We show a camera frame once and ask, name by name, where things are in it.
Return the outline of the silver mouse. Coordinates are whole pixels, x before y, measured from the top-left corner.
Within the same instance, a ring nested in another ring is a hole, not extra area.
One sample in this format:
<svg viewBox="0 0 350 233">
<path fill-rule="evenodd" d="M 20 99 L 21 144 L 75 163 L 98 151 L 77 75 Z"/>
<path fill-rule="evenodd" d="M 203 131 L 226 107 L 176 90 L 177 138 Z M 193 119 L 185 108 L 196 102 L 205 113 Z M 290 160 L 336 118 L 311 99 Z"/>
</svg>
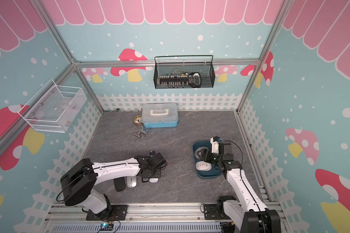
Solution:
<svg viewBox="0 0 350 233">
<path fill-rule="evenodd" d="M 137 176 L 127 176 L 126 185 L 128 188 L 134 188 L 137 186 Z"/>
</svg>

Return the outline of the black mouse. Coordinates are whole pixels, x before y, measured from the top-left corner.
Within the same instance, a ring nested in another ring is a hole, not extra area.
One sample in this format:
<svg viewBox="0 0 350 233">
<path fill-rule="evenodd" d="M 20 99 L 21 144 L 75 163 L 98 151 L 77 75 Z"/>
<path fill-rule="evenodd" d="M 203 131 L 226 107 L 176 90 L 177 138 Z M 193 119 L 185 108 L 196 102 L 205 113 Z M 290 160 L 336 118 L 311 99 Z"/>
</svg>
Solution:
<svg viewBox="0 0 350 233">
<path fill-rule="evenodd" d="M 125 190 L 126 183 L 125 183 L 125 177 L 116 178 L 114 181 L 114 187 L 117 192 L 121 192 Z"/>
</svg>

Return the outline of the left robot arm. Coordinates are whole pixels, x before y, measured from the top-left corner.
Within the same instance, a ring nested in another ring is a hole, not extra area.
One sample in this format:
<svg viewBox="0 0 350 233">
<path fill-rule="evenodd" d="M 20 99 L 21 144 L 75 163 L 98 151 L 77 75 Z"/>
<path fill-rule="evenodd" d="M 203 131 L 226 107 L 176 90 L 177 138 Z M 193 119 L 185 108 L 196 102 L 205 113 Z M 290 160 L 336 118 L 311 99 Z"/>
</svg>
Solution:
<svg viewBox="0 0 350 233">
<path fill-rule="evenodd" d="M 80 160 L 60 179 L 62 187 L 56 201 L 66 206 L 81 205 L 88 209 L 87 213 L 104 222 L 116 220 L 117 211 L 113 209 L 109 198 L 100 194 L 94 187 L 109 180 L 119 189 L 125 188 L 125 178 L 141 177 L 143 183 L 156 182 L 161 171 L 168 163 L 161 153 L 150 152 L 149 155 L 137 155 L 133 158 L 99 163 L 89 158 Z"/>
</svg>

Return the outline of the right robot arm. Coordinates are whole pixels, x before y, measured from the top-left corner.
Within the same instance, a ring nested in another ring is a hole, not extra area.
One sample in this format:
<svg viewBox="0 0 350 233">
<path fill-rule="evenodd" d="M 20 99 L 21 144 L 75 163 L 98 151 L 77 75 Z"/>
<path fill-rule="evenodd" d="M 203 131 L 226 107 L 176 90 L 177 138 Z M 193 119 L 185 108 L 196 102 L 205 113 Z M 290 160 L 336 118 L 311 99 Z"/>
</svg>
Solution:
<svg viewBox="0 0 350 233">
<path fill-rule="evenodd" d="M 199 147 L 194 156 L 199 162 L 217 166 L 233 188 L 236 197 L 221 196 L 217 214 L 229 217 L 240 233 L 280 233 L 281 219 L 276 210 L 269 209 L 249 183 L 242 163 L 234 159 L 233 142 L 211 139 L 211 147 Z"/>
</svg>

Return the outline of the teal storage box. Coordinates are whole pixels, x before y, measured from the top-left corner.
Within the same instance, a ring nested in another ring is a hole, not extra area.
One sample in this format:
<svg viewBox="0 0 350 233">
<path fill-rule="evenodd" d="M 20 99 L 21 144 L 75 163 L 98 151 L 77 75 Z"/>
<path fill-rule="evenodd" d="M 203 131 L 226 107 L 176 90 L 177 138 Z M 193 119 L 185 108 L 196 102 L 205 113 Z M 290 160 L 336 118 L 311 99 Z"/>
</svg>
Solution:
<svg viewBox="0 0 350 233">
<path fill-rule="evenodd" d="M 209 150 L 212 149 L 212 145 L 209 141 L 197 141 L 193 144 L 193 156 L 194 156 L 194 163 L 196 164 L 197 162 L 200 161 L 198 159 L 196 152 L 200 149 L 203 148 L 208 148 Z M 214 179 L 220 176 L 222 173 L 219 171 L 219 167 L 217 165 L 211 165 L 211 169 L 208 171 L 201 171 L 201 170 L 196 170 L 197 176 L 200 179 Z"/>
</svg>

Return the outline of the blue box clear lid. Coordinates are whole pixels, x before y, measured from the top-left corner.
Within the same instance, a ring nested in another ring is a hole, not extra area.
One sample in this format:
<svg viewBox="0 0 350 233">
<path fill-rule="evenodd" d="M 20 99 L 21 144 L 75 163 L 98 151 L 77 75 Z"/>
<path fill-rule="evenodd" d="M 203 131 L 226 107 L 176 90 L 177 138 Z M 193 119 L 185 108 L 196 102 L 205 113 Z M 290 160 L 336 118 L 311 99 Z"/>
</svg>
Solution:
<svg viewBox="0 0 350 233">
<path fill-rule="evenodd" d="M 169 128 L 178 125 L 176 103 L 150 103 L 143 106 L 142 123 L 146 128 Z"/>
</svg>

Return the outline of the metal tap fitting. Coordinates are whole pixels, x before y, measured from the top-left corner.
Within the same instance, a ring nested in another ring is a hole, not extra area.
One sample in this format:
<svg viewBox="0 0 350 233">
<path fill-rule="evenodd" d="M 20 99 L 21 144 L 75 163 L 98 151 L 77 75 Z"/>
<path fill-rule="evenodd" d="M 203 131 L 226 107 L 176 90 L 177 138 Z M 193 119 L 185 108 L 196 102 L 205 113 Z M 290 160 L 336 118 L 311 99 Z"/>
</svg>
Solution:
<svg viewBox="0 0 350 233">
<path fill-rule="evenodd" d="M 147 135 L 149 128 L 142 127 L 138 132 L 134 133 L 134 136 L 141 138 L 143 135 Z"/>
</svg>

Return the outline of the green led circuit board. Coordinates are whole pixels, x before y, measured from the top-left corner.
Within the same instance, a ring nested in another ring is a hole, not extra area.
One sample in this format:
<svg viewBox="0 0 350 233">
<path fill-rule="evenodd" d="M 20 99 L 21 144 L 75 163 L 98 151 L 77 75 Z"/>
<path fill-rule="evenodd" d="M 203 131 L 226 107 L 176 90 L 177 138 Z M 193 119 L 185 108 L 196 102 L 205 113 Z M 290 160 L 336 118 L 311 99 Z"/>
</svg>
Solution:
<svg viewBox="0 0 350 233">
<path fill-rule="evenodd" d="M 112 231 L 114 228 L 114 224 L 113 223 L 101 223 L 100 225 L 100 229 L 99 232 L 103 232 L 103 231 Z"/>
</svg>

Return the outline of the socket set in basket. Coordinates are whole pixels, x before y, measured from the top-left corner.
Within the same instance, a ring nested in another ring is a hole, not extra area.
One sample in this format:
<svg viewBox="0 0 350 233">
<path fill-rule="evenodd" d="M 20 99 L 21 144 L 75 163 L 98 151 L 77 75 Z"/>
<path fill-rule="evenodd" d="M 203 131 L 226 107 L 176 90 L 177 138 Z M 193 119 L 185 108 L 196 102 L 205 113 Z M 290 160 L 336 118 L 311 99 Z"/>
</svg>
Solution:
<svg viewBox="0 0 350 233">
<path fill-rule="evenodd" d="M 200 88 L 202 83 L 198 72 L 162 75 L 154 80 L 157 88 Z"/>
</svg>

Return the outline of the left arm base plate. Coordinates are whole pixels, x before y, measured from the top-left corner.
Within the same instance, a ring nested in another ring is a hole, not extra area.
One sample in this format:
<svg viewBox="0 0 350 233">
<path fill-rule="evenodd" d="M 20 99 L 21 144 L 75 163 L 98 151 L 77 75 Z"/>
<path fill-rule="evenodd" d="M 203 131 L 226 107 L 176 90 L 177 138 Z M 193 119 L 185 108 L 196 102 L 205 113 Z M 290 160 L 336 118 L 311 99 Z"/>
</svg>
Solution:
<svg viewBox="0 0 350 233">
<path fill-rule="evenodd" d="M 127 214 L 128 205 L 111 205 L 99 214 L 94 214 L 91 211 L 87 212 L 87 221 L 114 221 L 125 220 Z"/>
</svg>

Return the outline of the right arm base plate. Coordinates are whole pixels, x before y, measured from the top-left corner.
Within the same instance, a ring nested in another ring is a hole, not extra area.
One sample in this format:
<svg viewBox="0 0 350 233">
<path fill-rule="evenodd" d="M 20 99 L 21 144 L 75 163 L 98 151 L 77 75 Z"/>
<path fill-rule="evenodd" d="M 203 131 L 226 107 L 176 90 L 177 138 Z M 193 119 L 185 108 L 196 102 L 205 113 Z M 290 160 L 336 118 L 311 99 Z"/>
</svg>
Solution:
<svg viewBox="0 0 350 233">
<path fill-rule="evenodd" d="M 230 219 L 217 204 L 201 204 L 200 210 L 204 214 L 205 220 Z"/>
</svg>

